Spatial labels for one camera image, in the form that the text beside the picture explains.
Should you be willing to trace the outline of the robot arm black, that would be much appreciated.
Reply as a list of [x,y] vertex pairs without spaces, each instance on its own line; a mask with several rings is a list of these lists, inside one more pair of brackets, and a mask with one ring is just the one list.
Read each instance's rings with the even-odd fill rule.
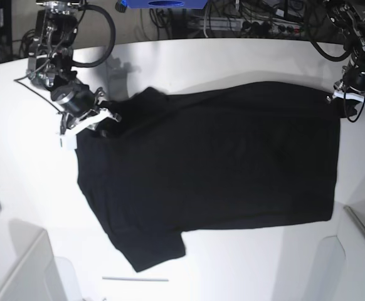
[[[343,35],[342,55],[327,54],[310,33],[314,4],[324,8],[330,22]],[[335,82],[334,91],[327,96],[327,101],[341,104],[343,117],[350,123],[357,122],[365,108],[365,1],[309,1],[304,26],[309,41],[322,57],[331,62],[348,60],[342,67],[342,78]]]
[[[38,12],[34,36],[28,51],[26,78],[36,88],[50,93],[50,103],[61,115],[60,135],[77,135],[96,130],[105,120],[120,122],[122,117],[110,107],[103,88],[95,92],[77,77],[77,68],[95,68],[110,56],[116,40],[112,17],[100,6],[86,1],[37,1]],[[73,59],[73,43],[87,11],[101,14],[107,21],[110,39],[103,55],[90,63]]]

